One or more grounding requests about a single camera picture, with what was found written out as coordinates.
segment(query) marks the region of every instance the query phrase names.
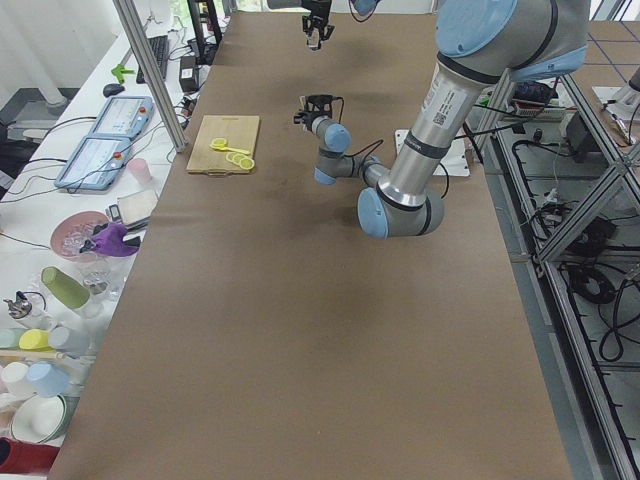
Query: green object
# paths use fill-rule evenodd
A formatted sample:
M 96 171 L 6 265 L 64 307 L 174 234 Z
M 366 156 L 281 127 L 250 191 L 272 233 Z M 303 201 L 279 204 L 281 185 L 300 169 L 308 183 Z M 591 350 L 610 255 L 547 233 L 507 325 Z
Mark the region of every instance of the green object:
M 47 267 L 42 270 L 42 283 L 54 297 L 72 310 L 82 307 L 91 296 L 88 289 L 56 267 Z
M 20 343 L 20 337 L 26 331 L 26 328 L 0 329 L 0 348 L 17 348 Z
M 124 83 L 124 75 L 126 73 L 136 73 L 135 70 L 131 70 L 126 68 L 124 65 L 119 63 L 115 66 L 115 68 L 111 69 L 111 73 L 118 79 L 118 83 Z

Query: label sticker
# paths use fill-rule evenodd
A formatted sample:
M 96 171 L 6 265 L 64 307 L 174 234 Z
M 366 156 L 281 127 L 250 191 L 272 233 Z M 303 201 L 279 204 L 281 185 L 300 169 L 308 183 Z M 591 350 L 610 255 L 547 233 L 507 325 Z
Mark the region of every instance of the label sticker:
M 463 90 L 440 88 L 440 81 L 436 78 L 424 101 L 422 113 L 437 127 L 450 128 L 466 99 L 467 94 Z

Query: wooden cutting board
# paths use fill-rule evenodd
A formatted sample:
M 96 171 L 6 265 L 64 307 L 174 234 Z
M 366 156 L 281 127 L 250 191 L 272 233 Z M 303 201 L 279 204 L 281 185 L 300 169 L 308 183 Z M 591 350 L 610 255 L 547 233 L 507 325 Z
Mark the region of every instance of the wooden cutting board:
M 220 175 L 251 173 L 251 170 L 243 170 L 227 161 L 228 152 L 218 152 L 209 145 L 214 138 L 223 137 L 230 147 L 249 150 L 253 157 L 259 126 L 259 116 L 205 115 L 187 163 L 187 172 Z

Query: yellow cup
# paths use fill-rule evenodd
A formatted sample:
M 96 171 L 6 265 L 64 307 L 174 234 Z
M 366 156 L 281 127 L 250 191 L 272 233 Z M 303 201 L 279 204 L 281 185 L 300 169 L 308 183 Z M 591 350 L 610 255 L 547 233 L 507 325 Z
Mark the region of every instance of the yellow cup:
M 20 337 L 19 346 L 22 350 L 53 351 L 49 346 L 49 332 L 32 328 Z

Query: purple glove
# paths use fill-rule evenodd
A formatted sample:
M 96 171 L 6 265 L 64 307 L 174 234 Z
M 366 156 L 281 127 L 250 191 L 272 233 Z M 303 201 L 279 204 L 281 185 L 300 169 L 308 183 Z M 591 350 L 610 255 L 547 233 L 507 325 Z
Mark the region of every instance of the purple glove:
M 92 250 L 108 257 L 128 257 L 133 255 L 137 253 L 138 247 L 125 245 L 123 239 L 126 234 L 127 227 L 121 223 L 110 223 L 91 238 L 94 243 Z

